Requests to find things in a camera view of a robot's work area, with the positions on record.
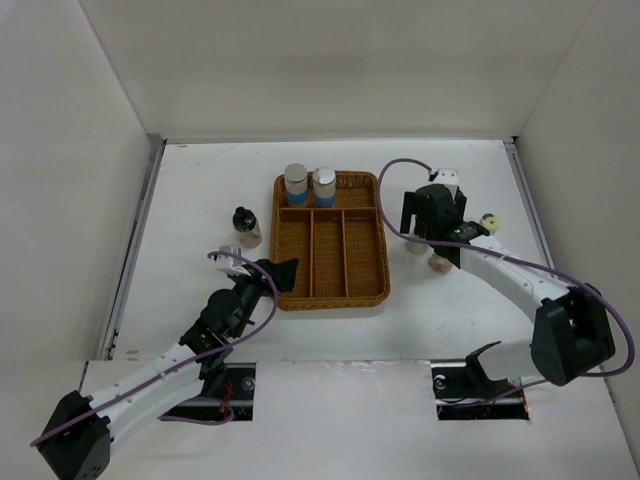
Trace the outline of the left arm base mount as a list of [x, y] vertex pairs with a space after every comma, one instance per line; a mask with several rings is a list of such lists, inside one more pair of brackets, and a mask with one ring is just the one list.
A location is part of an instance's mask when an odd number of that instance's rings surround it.
[[160, 419], [200, 425], [224, 425], [253, 420], [257, 365], [230, 363], [202, 392], [172, 408]]

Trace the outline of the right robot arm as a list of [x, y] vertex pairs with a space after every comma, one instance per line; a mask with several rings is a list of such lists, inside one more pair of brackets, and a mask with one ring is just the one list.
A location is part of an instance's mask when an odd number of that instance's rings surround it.
[[590, 286], [522, 261], [491, 232], [464, 218], [466, 198], [441, 184], [404, 195], [400, 231], [426, 241], [434, 252], [485, 281], [533, 324], [528, 341], [483, 347], [464, 370], [464, 384], [483, 396], [500, 379], [540, 376], [564, 386], [616, 352], [604, 305]]

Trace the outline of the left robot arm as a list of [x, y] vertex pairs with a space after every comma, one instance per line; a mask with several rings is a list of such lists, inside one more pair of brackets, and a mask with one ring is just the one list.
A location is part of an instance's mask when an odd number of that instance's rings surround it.
[[90, 395], [74, 390], [58, 402], [31, 443], [57, 478], [98, 478], [115, 449], [139, 430], [187, 400], [219, 395], [225, 359], [251, 339], [245, 329], [260, 299], [277, 302], [295, 287], [298, 259], [252, 262], [236, 247], [207, 257], [234, 285], [215, 291], [176, 343], [128, 378]]

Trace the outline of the dark-lid spice grinder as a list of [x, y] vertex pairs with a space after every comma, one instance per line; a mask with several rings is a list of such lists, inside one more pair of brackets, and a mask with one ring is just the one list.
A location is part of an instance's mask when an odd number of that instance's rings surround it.
[[429, 246], [420, 240], [406, 240], [405, 247], [414, 255], [425, 255], [429, 251]]

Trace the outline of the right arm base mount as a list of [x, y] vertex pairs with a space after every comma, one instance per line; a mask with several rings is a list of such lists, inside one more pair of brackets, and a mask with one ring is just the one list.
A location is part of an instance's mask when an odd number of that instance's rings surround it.
[[441, 421], [529, 420], [528, 405], [516, 379], [489, 380], [464, 362], [432, 365], [436, 414]]

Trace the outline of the silver-lid jar blue label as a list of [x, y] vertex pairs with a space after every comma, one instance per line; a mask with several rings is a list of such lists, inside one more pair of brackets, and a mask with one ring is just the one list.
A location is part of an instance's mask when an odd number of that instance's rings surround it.
[[312, 173], [314, 204], [317, 208], [334, 208], [336, 205], [336, 173], [320, 166]]
[[284, 170], [287, 203], [292, 208], [305, 208], [308, 203], [308, 171], [300, 163], [289, 164]]

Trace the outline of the black-cap bottle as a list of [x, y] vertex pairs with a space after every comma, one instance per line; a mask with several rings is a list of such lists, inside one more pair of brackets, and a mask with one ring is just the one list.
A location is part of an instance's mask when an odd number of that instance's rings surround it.
[[260, 245], [262, 234], [259, 222], [250, 209], [237, 207], [232, 217], [232, 224], [243, 248], [253, 249]]

